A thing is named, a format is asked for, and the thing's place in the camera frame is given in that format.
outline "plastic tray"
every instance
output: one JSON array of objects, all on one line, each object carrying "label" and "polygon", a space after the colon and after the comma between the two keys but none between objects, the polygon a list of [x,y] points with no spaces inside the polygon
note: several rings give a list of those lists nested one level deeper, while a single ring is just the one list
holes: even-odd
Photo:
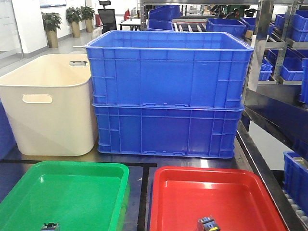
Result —
[{"label": "plastic tray", "polygon": [[156,171],[150,231],[195,231],[213,216],[222,231],[285,231],[261,180],[236,169],[163,167]]},{"label": "plastic tray", "polygon": [[228,33],[110,31],[86,45],[94,103],[239,108],[253,48]]},{"label": "plastic tray", "polygon": [[101,153],[211,158],[234,157],[243,110],[94,107]]},{"label": "plastic tray", "polygon": [[46,161],[31,167],[0,204],[1,231],[122,230],[129,187],[121,164]]},{"label": "plastic tray", "polygon": [[155,19],[149,19],[149,28],[174,31],[173,24],[171,21],[162,21]]},{"label": "plastic tray", "polygon": [[281,68],[281,76],[284,80],[301,81],[303,79],[302,61],[298,58],[285,58]]},{"label": "plastic tray", "polygon": [[16,141],[11,126],[6,117],[2,102],[0,101],[0,159],[3,158],[15,145]]},{"label": "plastic tray", "polygon": [[[255,30],[256,18],[241,18],[241,21],[247,26],[247,30]],[[273,32],[274,27],[274,24],[271,23],[269,26],[269,35]]]},{"label": "plastic tray", "polygon": [[297,30],[291,29],[291,39],[295,42],[307,42],[308,41],[308,30]]},{"label": "plastic tray", "polygon": [[292,26],[297,30],[308,30],[308,11],[296,11]]},{"label": "plastic tray", "polygon": [[[267,59],[271,62],[271,64],[275,65],[277,60],[278,50],[268,50]],[[292,49],[287,48],[285,53],[286,58],[300,58],[298,53],[295,53]]]},{"label": "plastic tray", "polygon": [[308,103],[308,59],[303,59],[303,81],[300,100],[304,103]]},{"label": "plastic tray", "polygon": [[284,189],[306,214],[308,214],[307,164],[308,162],[297,153],[284,153]]},{"label": "plastic tray", "polygon": [[167,5],[150,10],[149,19],[171,21],[181,15],[180,5]]},{"label": "plastic tray", "polygon": [[228,32],[236,37],[243,37],[246,25],[236,19],[208,18],[206,31]]},{"label": "plastic tray", "polygon": [[264,58],[262,61],[262,65],[261,65],[259,80],[260,81],[268,80],[272,73],[272,68],[273,68],[273,65]]},{"label": "plastic tray", "polygon": [[276,19],[275,19],[275,26],[282,30],[283,29],[283,26],[284,26],[284,14],[277,14],[276,15]]}]

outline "blue bin on shelf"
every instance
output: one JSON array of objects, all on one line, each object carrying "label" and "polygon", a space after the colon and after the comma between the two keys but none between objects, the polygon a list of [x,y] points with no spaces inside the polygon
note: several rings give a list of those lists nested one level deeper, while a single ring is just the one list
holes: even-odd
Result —
[{"label": "blue bin on shelf", "polygon": [[253,48],[228,33],[110,31],[86,45],[94,103],[239,108]]},{"label": "blue bin on shelf", "polygon": [[[241,18],[241,21],[247,26],[247,30],[255,30],[256,18]],[[274,30],[274,24],[270,23],[268,35],[271,35]]]},{"label": "blue bin on shelf", "polygon": [[308,30],[291,29],[291,39],[295,42],[308,42]]},{"label": "blue bin on shelf", "polygon": [[174,31],[173,24],[171,21],[149,19],[148,24],[149,24],[149,29],[159,29],[161,31],[162,30]]},{"label": "blue bin on shelf", "polygon": [[149,19],[171,21],[181,17],[180,5],[167,5],[157,7],[149,12]]},{"label": "blue bin on shelf", "polygon": [[6,117],[2,102],[0,101],[0,159],[2,159],[15,145],[16,141],[11,126]]},{"label": "blue bin on shelf", "polygon": [[308,50],[295,50],[300,58],[308,58]]},{"label": "blue bin on shelf", "polygon": [[278,29],[282,30],[284,26],[284,21],[284,14],[277,14],[274,24]]},{"label": "blue bin on shelf", "polygon": [[297,30],[308,31],[308,11],[296,11],[292,26]]},{"label": "blue bin on shelf", "polygon": [[[277,55],[278,55],[278,50],[268,50],[267,59],[271,62],[271,64],[273,65],[276,64]],[[285,57],[286,58],[300,58],[300,54],[293,51],[290,48],[287,48],[285,52]]]},{"label": "blue bin on shelf", "polygon": [[101,153],[232,158],[243,108],[94,104]]},{"label": "blue bin on shelf", "polygon": [[284,80],[301,81],[303,79],[302,61],[298,58],[285,58],[280,74]]},{"label": "blue bin on shelf", "polygon": [[303,59],[303,81],[300,100],[304,103],[308,103],[308,59]]},{"label": "blue bin on shelf", "polygon": [[268,60],[266,60],[264,58],[263,61],[262,61],[262,65],[261,65],[259,80],[260,81],[268,80],[270,78],[271,73],[272,73],[272,68],[273,68],[273,65]]},{"label": "blue bin on shelf", "polygon": [[236,19],[209,18],[206,31],[228,32],[236,37],[243,37],[246,25]]},{"label": "blue bin on shelf", "polygon": [[308,214],[308,164],[294,152],[284,153],[284,190]]}]

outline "red object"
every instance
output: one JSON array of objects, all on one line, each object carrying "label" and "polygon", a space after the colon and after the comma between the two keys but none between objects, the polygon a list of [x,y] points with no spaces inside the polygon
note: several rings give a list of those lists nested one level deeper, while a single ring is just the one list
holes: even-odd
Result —
[{"label": "red object", "polygon": [[125,14],[124,14],[124,20],[128,20],[130,17],[130,12],[129,10],[125,11]]},{"label": "red object", "polygon": [[95,15],[95,20],[96,20],[96,26],[100,27],[102,25],[102,21],[101,21],[99,14]]},{"label": "red object", "polygon": [[285,231],[261,180],[237,169],[162,167],[154,177],[150,231],[195,231],[212,216],[222,231]]}]

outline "bin handle cutout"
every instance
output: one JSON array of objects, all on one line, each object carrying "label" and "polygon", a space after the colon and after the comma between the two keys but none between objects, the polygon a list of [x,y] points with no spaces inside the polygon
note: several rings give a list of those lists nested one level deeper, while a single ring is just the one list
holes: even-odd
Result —
[{"label": "bin handle cutout", "polygon": [[52,96],[46,94],[23,94],[25,103],[52,103]]},{"label": "bin handle cutout", "polygon": [[88,66],[87,61],[69,61],[70,66]]}]

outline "person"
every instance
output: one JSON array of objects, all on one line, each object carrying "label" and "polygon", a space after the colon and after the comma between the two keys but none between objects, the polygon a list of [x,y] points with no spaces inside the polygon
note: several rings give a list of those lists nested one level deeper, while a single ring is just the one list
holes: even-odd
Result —
[{"label": "person", "polygon": [[125,11],[124,13],[124,20],[128,20],[130,17],[130,12],[129,12],[129,9],[127,9],[127,11]]},{"label": "person", "polygon": [[244,11],[249,9],[250,6],[245,5],[229,5],[228,6],[228,19],[240,19],[244,17]]},{"label": "person", "polygon": [[224,12],[224,5],[215,5],[210,9],[210,14],[217,14],[217,15],[222,15],[225,14]]}]

